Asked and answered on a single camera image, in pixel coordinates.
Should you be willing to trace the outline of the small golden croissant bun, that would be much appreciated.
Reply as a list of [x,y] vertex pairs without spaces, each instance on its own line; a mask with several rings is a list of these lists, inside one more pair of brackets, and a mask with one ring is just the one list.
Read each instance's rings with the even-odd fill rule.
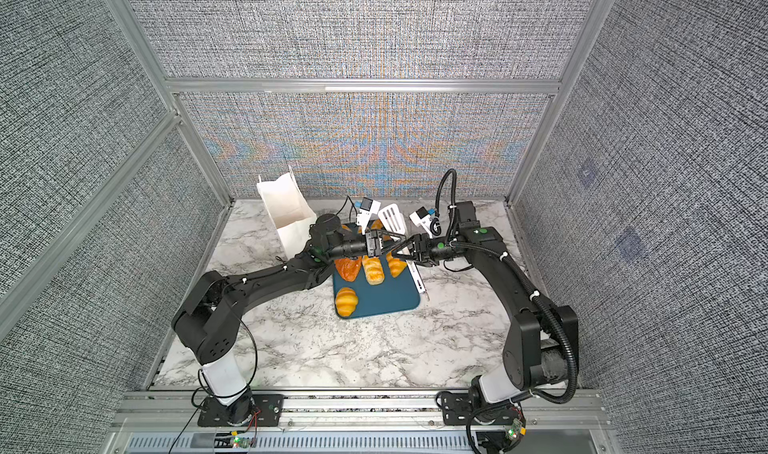
[[335,296],[335,308],[342,318],[350,317],[357,309],[359,298],[356,292],[349,288],[341,288]]

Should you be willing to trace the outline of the white paper bag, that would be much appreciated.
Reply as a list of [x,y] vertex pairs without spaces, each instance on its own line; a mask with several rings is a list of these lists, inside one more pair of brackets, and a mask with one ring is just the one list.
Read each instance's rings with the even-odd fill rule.
[[257,192],[286,256],[292,258],[299,254],[310,240],[309,229],[317,215],[301,193],[292,170],[273,181],[259,178]]

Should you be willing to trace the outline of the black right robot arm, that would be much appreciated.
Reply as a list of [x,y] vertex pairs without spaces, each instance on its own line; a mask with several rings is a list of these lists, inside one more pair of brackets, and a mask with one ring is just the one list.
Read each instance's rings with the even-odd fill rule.
[[452,209],[452,229],[431,238],[417,234],[407,242],[424,267],[463,258],[487,281],[509,319],[500,365],[471,382],[475,410],[536,397],[563,405],[578,388],[579,320],[538,289],[509,252],[502,235],[477,218],[474,205]]

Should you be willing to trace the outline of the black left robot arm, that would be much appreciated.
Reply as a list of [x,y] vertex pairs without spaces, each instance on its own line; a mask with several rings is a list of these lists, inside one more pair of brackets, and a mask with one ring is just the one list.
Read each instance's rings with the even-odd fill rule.
[[202,389],[225,424],[248,423],[255,412],[250,383],[231,354],[243,315],[282,295],[313,289],[333,274],[336,260],[381,255],[399,237],[384,229],[346,229],[334,214],[320,216],[308,233],[303,249],[277,266],[239,275],[203,274],[172,318],[172,330],[201,366]]

